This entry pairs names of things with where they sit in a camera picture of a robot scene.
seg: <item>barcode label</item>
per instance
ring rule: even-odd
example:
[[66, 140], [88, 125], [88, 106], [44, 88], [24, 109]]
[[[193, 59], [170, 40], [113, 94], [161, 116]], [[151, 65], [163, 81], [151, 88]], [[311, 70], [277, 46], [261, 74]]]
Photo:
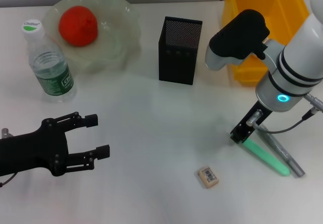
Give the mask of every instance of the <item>barcode label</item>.
[[208, 182], [214, 181], [216, 180], [216, 176], [214, 175], [214, 173], [212, 172], [212, 170], [207, 167], [206, 169], [202, 170], [202, 173], [206, 176], [206, 180]]

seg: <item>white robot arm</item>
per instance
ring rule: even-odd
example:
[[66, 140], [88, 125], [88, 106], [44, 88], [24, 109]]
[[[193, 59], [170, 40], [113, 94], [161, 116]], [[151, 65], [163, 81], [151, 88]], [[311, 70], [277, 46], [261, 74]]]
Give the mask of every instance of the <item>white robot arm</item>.
[[205, 62], [211, 70], [239, 65], [251, 53], [268, 67], [256, 87], [258, 102], [231, 132], [235, 142], [244, 142], [271, 112], [288, 111], [303, 97], [314, 106], [303, 120], [323, 111], [322, 101], [309, 94], [323, 79], [323, 0], [310, 2], [313, 14], [286, 46], [274, 40], [262, 43], [269, 30], [253, 10], [240, 13], [210, 40]]

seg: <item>bottle cap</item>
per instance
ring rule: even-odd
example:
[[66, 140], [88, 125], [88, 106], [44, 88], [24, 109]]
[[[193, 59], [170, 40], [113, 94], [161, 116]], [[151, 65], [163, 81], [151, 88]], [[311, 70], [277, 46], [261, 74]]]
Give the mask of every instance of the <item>bottle cap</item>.
[[45, 35], [44, 27], [39, 20], [31, 19], [25, 21], [21, 27], [27, 41], [42, 39]]

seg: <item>green marker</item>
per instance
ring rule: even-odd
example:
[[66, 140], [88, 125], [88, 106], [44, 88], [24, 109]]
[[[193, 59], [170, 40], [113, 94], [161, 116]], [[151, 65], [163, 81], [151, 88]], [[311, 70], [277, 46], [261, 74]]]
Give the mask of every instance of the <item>green marker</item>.
[[262, 161], [267, 163], [269, 166], [274, 168], [277, 172], [279, 172], [282, 176], [288, 176], [291, 174], [289, 168], [283, 165], [277, 158], [269, 154], [266, 150], [260, 147], [258, 144], [253, 142], [250, 139], [245, 140], [243, 145], [257, 155]]

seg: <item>eraser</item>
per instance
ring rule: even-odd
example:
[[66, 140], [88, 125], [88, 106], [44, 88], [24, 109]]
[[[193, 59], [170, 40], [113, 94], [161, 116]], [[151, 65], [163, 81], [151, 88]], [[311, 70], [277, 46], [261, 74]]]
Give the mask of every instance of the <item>eraser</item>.
[[197, 173], [202, 182], [205, 184], [205, 186], [209, 189], [216, 185], [219, 182], [219, 179], [217, 176], [214, 174], [213, 170], [209, 167], [203, 167], [201, 168], [198, 173]]

